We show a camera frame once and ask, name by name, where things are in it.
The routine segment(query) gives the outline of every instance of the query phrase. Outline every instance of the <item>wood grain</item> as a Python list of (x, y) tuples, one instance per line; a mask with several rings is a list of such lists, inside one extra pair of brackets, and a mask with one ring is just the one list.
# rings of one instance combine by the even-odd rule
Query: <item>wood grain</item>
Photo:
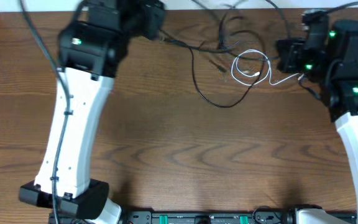
[[(285, 10), (294, 36), (303, 35), (302, 10)], [(273, 10), (244, 10), (230, 30), (253, 29), (274, 56), (284, 38)], [(69, 12), (33, 13), (52, 52)], [(358, 19), (358, 9), (333, 20)], [(189, 44), (216, 38), (202, 11), (170, 11), (165, 30)], [(260, 49), (249, 35), (242, 48)], [(197, 80), (206, 94), (232, 103), (244, 87), (226, 82), (200, 53)], [(231, 58), (222, 57), (230, 63)], [(98, 128), (91, 176), (110, 183), (113, 200), (154, 210), (253, 210), (313, 203), (355, 210), (346, 152), (326, 108), (296, 80), (261, 84), (232, 109), (214, 108), (195, 92), (187, 49), (134, 39)], [(243, 64), (244, 68), (258, 63)], [(284, 74), (274, 72), (274, 79)], [(45, 223), (49, 210), (17, 199), (43, 159), (55, 103), (55, 79), (18, 13), (0, 14), (0, 223)]]

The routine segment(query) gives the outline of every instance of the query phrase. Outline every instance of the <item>white wall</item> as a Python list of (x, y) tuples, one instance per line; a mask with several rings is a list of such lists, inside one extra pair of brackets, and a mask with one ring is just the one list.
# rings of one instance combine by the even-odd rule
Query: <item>white wall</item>
[[(25, 0), (29, 11), (72, 11), (80, 0)], [(162, 0), (167, 9), (199, 9), (191, 0)], [(237, 0), (200, 0), (209, 8), (224, 9), (220, 4), (234, 4)], [(282, 8), (316, 8), (335, 7), (356, 0), (273, 0)], [(239, 8), (259, 9), (269, 8), (271, 5), (264, 0), (248, 0)], [(0, 12), (19, 11), (18, 0), (0, 0)]]

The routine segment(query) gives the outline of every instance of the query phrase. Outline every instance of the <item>wooden table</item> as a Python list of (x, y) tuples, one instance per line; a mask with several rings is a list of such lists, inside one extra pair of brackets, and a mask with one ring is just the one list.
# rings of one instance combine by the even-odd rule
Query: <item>wooden table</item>
[[(303, 35), (301, 13), (285, 10), (294, 36)], [(255, 30), (268, 54), (276, 56), (274, 43), (285, 38), (277, 13), (241, 14), (246, 20), (233, 21), (227, 29)], [(70, 16), (33, 14), (52, 52)], [(337, 18), (358, 19), (358, 9), (332, 16)], [(164, 29), (195, 45), (217, 36), (215, 23), (202, 11), (170, 11)], [(260, 49), (249, 35), (233, 39), (244, 42), (241, 51)], [(144, 38), (134, 39), (129, 48), (101, 116), (91, 162), (92, 178), (110, 183), (115, 202), (165, 211), (246, 211), (296, 203), (356, 209), (346, 152), (328, 111), (296, 79), (275, 87), (265, 82), (237, 107), (219, 109), (195, 91), (189, 50)], [(197, 81), (208, 97), (225, 104), (242, 95), (244, 86), (230, 78), (225, 82), (205, 55), (195, 56)], [(273, 71), (274, 82), (285, 77)], [(0, 13), (0, 223), (47, 221), (50, 211), (20, 203), (18, 190), (40, 168), (55, 86), (21, 15)]]

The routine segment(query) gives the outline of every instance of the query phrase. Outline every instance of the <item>green led light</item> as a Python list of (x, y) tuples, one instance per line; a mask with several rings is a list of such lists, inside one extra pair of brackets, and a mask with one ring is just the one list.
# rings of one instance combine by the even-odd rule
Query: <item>green led light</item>
[(329, 32), (329, 36), (330, 36), (331, 38), (334, 38), (335, 35), (336, 35), (336, 32), (335, 32), (335, 31), (330, 31), (330, 32)]
[(72, 43), (72, 44), (75, 44), (75, 45), (81, 45), (81, 44), (82, 44), (82, 41), (81, 41), (80, 39), (78, 39), (78, 38), (73, 38), (73, 39), (71, 40), (71, 43)]
[(354, 87), (354, 88), (353, 88), (353, 92), (354, 92), (354, 93), (358, 93), (358, 87)]

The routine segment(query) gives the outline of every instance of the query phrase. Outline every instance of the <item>white panel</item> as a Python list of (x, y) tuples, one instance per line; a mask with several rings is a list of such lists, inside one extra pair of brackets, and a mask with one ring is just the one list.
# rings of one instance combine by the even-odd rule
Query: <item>white panel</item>
[[(29, 11), (72, 11), (80, 0), (25, 0)], [(162, 0), (167, 9), (200, 9), (191, 0)], [(237, 0), (200, 0), (213, 9), (224, 9), (221, 4), (234, 4)], [(354, 2), (355, 0), (276, 0), (274, 1), (282, 8), (315, 8), (315, 7), (336, 7), (341, 4)], [(270, 8), (271, 5), (264, 0), (248, 0), (243, 2), (239, 8), (259, 9)], [(20, 11), (18, 0), (0, 0), (0, 12)]]

